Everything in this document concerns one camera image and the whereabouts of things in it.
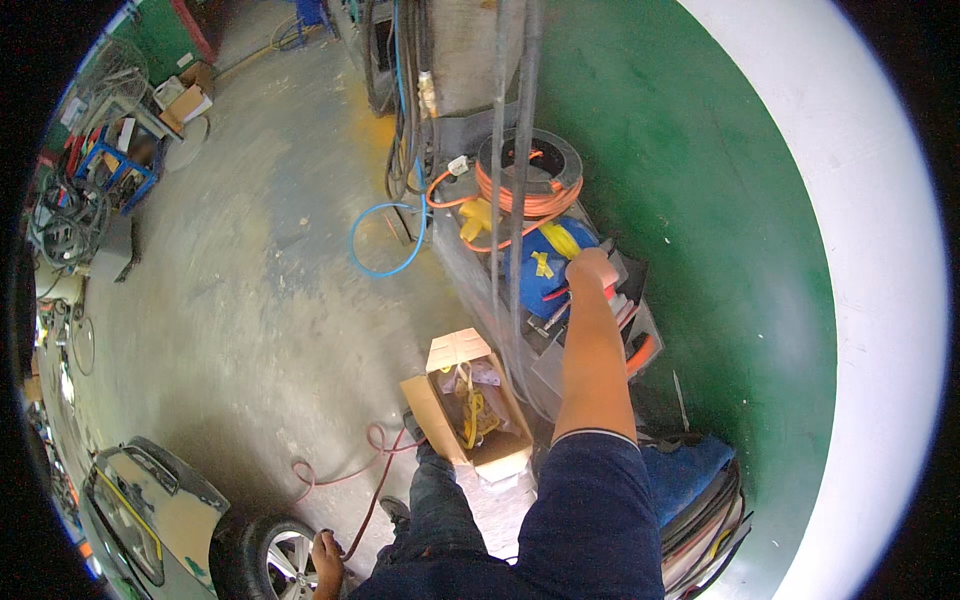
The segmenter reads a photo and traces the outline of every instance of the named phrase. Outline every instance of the yellow plug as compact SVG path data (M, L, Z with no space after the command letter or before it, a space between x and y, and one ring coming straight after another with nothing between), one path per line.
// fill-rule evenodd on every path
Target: yellow plug
M483 198L460 204L460 214L466 219L460 228L460 239L472 242L480 231L491 230L491 206Z

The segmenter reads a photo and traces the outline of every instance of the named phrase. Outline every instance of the leg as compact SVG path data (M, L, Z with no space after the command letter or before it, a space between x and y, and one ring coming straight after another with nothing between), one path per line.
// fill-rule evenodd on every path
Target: leg
M420 466L410 485L410 531L403 542L402 557L445 550L487 554L453 466L429 444L417 448L417 461Z
M390 567L402 556L404 542L410 534L410 519L400 518L394 522L394 543L380 548L376 553L376 564L373 566L371 577L376 575L377 571Z

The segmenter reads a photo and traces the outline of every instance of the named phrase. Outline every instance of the person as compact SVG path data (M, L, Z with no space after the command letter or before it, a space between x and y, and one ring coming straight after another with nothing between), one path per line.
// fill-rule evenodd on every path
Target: person
M381 499L395 541L351 599L663 598L660 531L636 445L623 344L604 296L616 271L603 251L586 249L566 279L564 397L516 564L488 555L453 466L423 444L410 510ZM404 421L422 437L412 414ZM313 560L314 599L338 598L343 565L332 532L318 534Z

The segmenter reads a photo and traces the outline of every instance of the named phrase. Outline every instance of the cardboard box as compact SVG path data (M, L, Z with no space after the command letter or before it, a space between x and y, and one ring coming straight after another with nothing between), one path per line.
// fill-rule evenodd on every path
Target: cardboard box
M189 85L184 85L177 77L171 77L154 90L154 102L160 110L166 110L177 100Z
M43 403L43 389L40 387L39 375L23 380L23 395L30 402Z
M199 85L193 84L160 114L160 120L179 133L183 131L184 124L211 106L213 102L209 97L200 90Z
M464 450L455 433L462 424L454 426L444 410L441 392L437 386L437 372L477 358L488 360L500 374L500 396L510 413L511 422L522 433L493 431L479 447ZM500 481L522 472L533 452L533 435L520 411L516 396L507 383L499 359L475 329L464 329L434 339L426 361L426 374L400 382L420 429L438 454L454 465L473 465L477 474L487 481Z
M184 87L198 85L200 90L209 97L213 97L213 67L197 60L179 75Z

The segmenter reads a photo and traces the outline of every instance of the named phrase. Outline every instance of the metal pole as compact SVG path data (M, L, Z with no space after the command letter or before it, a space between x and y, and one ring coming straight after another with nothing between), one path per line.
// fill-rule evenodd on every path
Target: metal pole
M507 96L507 0L496 1L496 41L493 46L493 145L491 149L491 253L490 284L493 294L493 320L496 323L497 342L503 347L503 324L500 322L500 184L503 169L500 158L503 156L504 104ZM508 378L510 360L504 361Z
M523 26L523 57L520 61L520 115L516 123L514 144L514 205L511 208L510 243L510 312L514 325L514 352L520 357L520 260L523 245L523 207L526 201L527 167L533 144L534 109L537 101L537 71L540 68L540 45L543 41L543 12L540 0L527 0ZM516 373L520 388L527 390L523 368Z

